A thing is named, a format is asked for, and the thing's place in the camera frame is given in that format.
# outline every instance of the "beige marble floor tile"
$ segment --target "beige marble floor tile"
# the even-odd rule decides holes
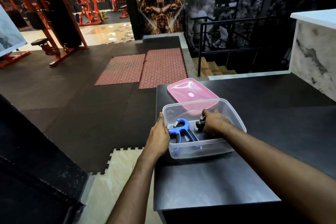
[[[109,43],[125,43],[134,41],[132,26],[127,23],[114,23],[107,25],[92,25],[80,27],[82,35],[88,46],[109,44]],[[57,46],[61,48],[54,33],[49,30],[52,38],[55,40]],[[41,38],[45,38],[42,30],[21,32],[28,44],[22,46],[19,51],[35,51],[41,50],[39,46],[32,46],[30,43]]]
[[[104,224],[126,184],[142,150],[114,150],[105,174],[94,175],[94,181],[88,195],[86,206],[79,224]],[[150,185],[146,212],[146,224],[161,224],[157,212],[153,211],[153,177]]]

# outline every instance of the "diamond patterned mat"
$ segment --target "diamond patterned mat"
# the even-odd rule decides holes
[[[140,81],[145,54],[112,58],[95,86]]]
[[[143,66],[139,89],[156,88],[186,78],[180,48],[150,50]]]

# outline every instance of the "black countertop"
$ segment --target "black countertop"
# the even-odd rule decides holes
[[[201,82],[227,99],[247,133],[336,178],[336,102],[294,74]],[[157,87],[157,115],[175,103]],[[155,166],[154,210],[239,205],[280,199],[236,153]]]

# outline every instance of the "person's left hand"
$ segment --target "person's left hand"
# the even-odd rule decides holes
[[[150,130],[144,151],[157,160],[168,149],[169,140],[167,124],[165,124],[163,113],[160,112],[156,124]]]

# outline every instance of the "hand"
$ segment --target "hand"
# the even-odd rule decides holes
[[[163,113],[160,112],[156,124],[150,130],[146,146],[143,151],[146,151],[146,153],[157,160],[168,149],[169,140],[170,136],[167,124],[165,124]]]
[[[230,120],[223,114],[219,113],[217,109],[209,112],[204,109],[202,115],[206,117],[203,132],[212,136],[221,135],[225,133],[231,126]]]

